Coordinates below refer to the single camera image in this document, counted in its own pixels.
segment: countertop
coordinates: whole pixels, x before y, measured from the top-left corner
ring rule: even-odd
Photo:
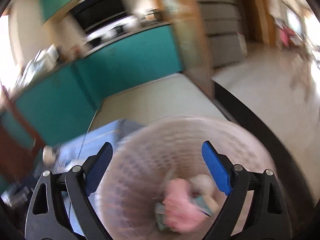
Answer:
[[[83,58],[91,55],[92,53],[98,51],[99,49],[102,49],[105,46],[108,46],[108,45],[110,45],[110,44],[112,44],[114,42],[117,42],[117,41],[121,40],[121,39],[127,38],[127,37],[129,37],[131,35],[134,35],[134,34],[137,34],[137,33],[141,33],[141,32],[153,29],[153,28],[157,28],[157,27],[161,27],[161,26],[165,26],[165,25],[170,25],[170,24],[171,24],[170,22],[160,22],[160,23],[149,25],[147,27],[140,28],[140,29],[138,29],[138,30],[136,30],[134,32],[129,32],[129,33],[123,34],[121,36],[116,37],[115,39],[112,39],[110,41],[104,42],[103,44],[100,44],[99,46],[89,50],[87,53],[85,53],[83,55]],[[49,72],[42,73],[38,77],[34,78],[30,82],[30,84],[27,85],[26,87],[13,89],[10,92],[11,100],[16,101],[23,93],[25,93],[26,91],[30,90],[32,87],[36,86],[37,84],[41,83],[47,77],[57,73],[62,68],[66,67],[66,66],[71,66],[71,65],[72,65],[72,61],[57,65],[53,70],[51,70]],[[5,111],[4,102],[3,102],[2,98],[0,98],[0,114],[2,114],[4,111]]]
[[[116,37],[116,38],[114,38],[114,39],[112,39],[112,40],[110,40],[110,41],[104,42],[104,43],[98,45],[97,47],[94,47],[93,49],[89,50],[86,54],[84,54],[84,57],[87,57],[87,56],[89,56],[90,54],[96,52],[97,50],[102,49],[102,48],[105,47],[105,46],[108,46],[108,45],[110,45],[110,44],[112,44],[112,43],[114,43],[114,42],[116,42],[116,41],[119,41],[119,40],[121,40],[121,39],[124,39],[124,38],[126,38],[126,37],[129,37],[129,36],[131,36],[131,35],[134,35],[134,34],[137,34],[137,33],[140,33],[140,32],[144,32],[144,31],[147,31],[147,30],[156,28],[156,27],[161,27],[161,26],[169,25],[169,24],[171,24],[171,23],[170,23],[170,22],[155,23],[155,24],[152,24],[152,25],[149,25],[149,26],[140,28],[140,29],[138,29],[138,30],[136,30],[136,31],[134,31],[134,32],[125,33],[125,34],[123,34],[123,35],[121,35],[121,36],[118,36],[118,37]]]

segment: clutter on counter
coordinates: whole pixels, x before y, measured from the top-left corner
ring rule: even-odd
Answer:
[[[92,48],[91,50],[89,50],[87,53],[85,53],[83,55],[83,57],[87,57],[90,54],[96,52],[97,50],[102,49],[105,46],[108,46],[108,45],[110,45],[110,44],[112,44],[112,43],[114,43],[116,41],[119,41],[121,39],[129,37],[131,35],[134,35],[134,34],[137,34],[137,33],[140,33],[140,32],[144,32],[144,31],[156,28],[156,27],[160,27],[160,26],[164,26],[164,25],[170,25],[170,24],[171,24],[170,22],[158,22],[158,23],[153,23],[151,25],[148,25],[146,27],[137,28],[137,29],[132,30],[130,32],[121,33],[120,35],[113,36],[113,38],[111,38],[111,39],[103,37],[101,39],[101,44],[99,44],[98,46],[96,46],[96,47]]]
[[[61,53],[55,45],[48,49],[39,50],[23,68],[22,73],[17,78],[16,88],[28,86],[34,79],[44,73],[52,71],[58,63],[61,63]]]
[[[143,27],[146,27],[155,23],[163,22],[163,21],[164,21],[163,13],[159,9],[146,10],[144,15],[140,18],[140,24]]]

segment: metal screw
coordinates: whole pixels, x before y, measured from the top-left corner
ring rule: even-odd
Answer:
[[[76,165],[76,166],[74,166],[73,168],[72,168],[72,171],[73,172],[78,172],[78,171],[80,171],[81,170],[81,166],[80,165]]]
[[[240,164],[236,164],[234,166],[234,168],[235,168],[236,171],[242,171],[243,170],[243,167]]]
[[[42,173],[42,175],[43,175],[44,177],[49,176],[49,175],[50,175],[50,171],[44,171],[44,172]]]
[[[266,170],[266,174],[269,175],[269,176],[272,176],[273,175],[273,171],[270,170],[270,169],[267,169]]]

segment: black metal frame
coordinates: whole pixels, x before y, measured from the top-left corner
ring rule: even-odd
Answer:
[[[221,111],[227,111],[236,123],[252,133],[268,150],[282,185],[288,207],[292,231],[295,235],[310,221],[314,203],[306,180],[288,149],[277,136],[245,104],[214,82],[215,102]]]
[[[219,189],[225,184],[230,191],[203,240],[289,240],[289,217],[274,174],[271,171],[269,174],[266,171],[263,174],[254,173],[239,164],[234,166],[225,155],[218,154],[210,142],[204,145],[210,150],[209,156],[203,153],[209,170],[212,171],[210,163],[214,162],[215,171],[220,170],[225,175],[222,178],[220,174],[212,172]],[[45,171],[37,183],[28,209],[26,240],[112,240],[88,200],[88,196],[97,189],[111,158],[112,146],[105,143],[98,154],[90,156],[82,166],[74,166],[70,171],[56,175]],[[249,190],[254,190],[254,195],[244,229],[230,237]],[[69,194],[85,237],[72,230],[62,191]]]

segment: blue object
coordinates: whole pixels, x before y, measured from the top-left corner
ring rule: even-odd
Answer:
[[[86,173],[85,177],[85,182],[86,182],[86,187],[85,187],[85,192],[87,196],[90,196],[91,193],[95,192],[100,184],[100,181],[106,172],[107,167],[109,166],[109,163],[112,159],[113,155],[113,149],[112,145],[108,142],[106,142],[100,151],[97,153],[96,158],[98,160],[96,163],[91,166],[91,170],[89,173]]]
[[[214,150],[209,142],[204,142],[202,144],[202,158],[207,165],[214,182],[216,183],[218,189],[224,192],[227,196],[230,195],[232,188],[230,185],[230,176],[223,164],[217,156],[217,152]]]
[[[70,161],[73,159],[77,159],[79,156],[79,160],[85,160],[89,156],[96,155],[101,147],[105,144],[105,142],[109,142],[112,147],[107,149],[109,154],[105,155],[105,160],[101,160],[102,162],[109,162],[109,158],[112,155],[112,149],[115,151],[117,149],[118,143],[131,133],[139,130],[143,126],[131,122],[127,119],[119,119],[116,121],[113,121],[109,124],[106,124],[96,130],[90,131],[87,133],[87,135],[83,134],[71,141],[68,141],[61,145],[59,150],[59,157],[57,162],[58,163],[65,163],[67,165]],[[95,180],[94,176],[100,176],[99,171],[92,172],[90,175],[89,180]],[[91,203],[93,209],[96,210],[95,205],[95,193],[93,192],[93,187],[96,188],[96,185],[92,185],[92,187],[87,188],[87,193],[91,193],[88,197],[89,202]],[[69,213],[69,205],[70,205],[70,199],[69,197],[64,198],[64,204],[66,211],[69,216],[69,220],[72,226],[72,229],[74,232],[84,235],[82,232],[82,229],[78,223],[78,220],[76,218],[75,212],[73,210],[73,207],[71,205],[70,213]]]

